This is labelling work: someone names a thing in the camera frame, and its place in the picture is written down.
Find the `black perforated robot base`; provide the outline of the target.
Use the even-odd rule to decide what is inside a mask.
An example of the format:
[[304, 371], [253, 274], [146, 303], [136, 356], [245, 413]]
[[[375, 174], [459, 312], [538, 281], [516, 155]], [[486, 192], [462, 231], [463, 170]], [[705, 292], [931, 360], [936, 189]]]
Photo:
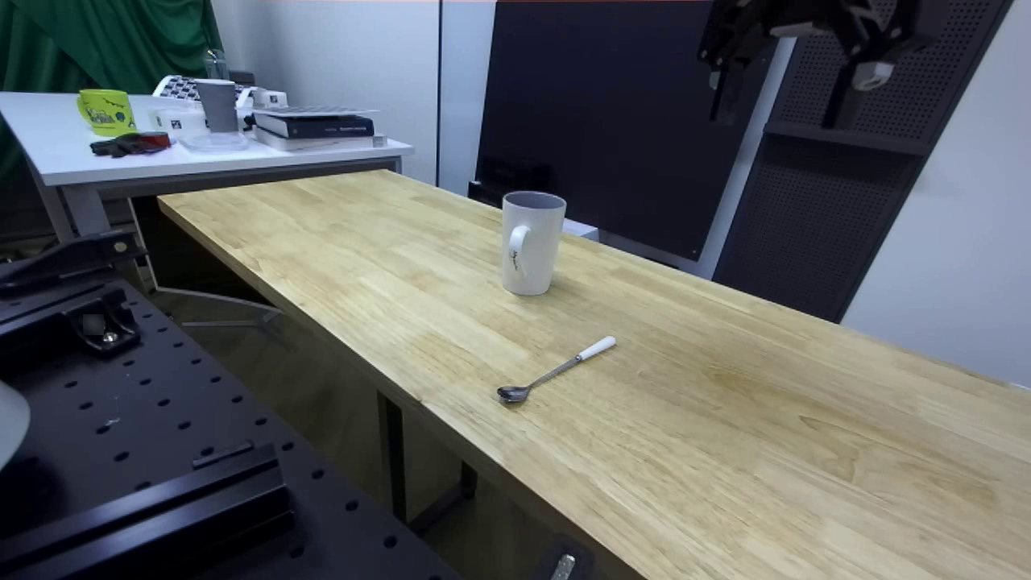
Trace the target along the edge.
[[125, 235], [0, 263], [0, 580], [456, 580], [131, 263]]

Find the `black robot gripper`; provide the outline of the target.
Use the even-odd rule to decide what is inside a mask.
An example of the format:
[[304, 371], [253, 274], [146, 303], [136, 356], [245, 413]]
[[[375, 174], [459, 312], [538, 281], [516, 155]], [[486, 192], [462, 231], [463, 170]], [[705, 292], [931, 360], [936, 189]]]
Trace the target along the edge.
[[825, 128], [843, 126], [861, 99], [897, 78], [908, 53], [925, 53], [931, 37], [921, 32], [925, 0], [894, 0], [884, 18], [878, 0], [713, 0], [698, 60], [709, 68], [713, 108], [719, 116], [724, 81], [747, 68], [768, 42], [828, 37], [837, 42], [843, 64], [823, 114]]

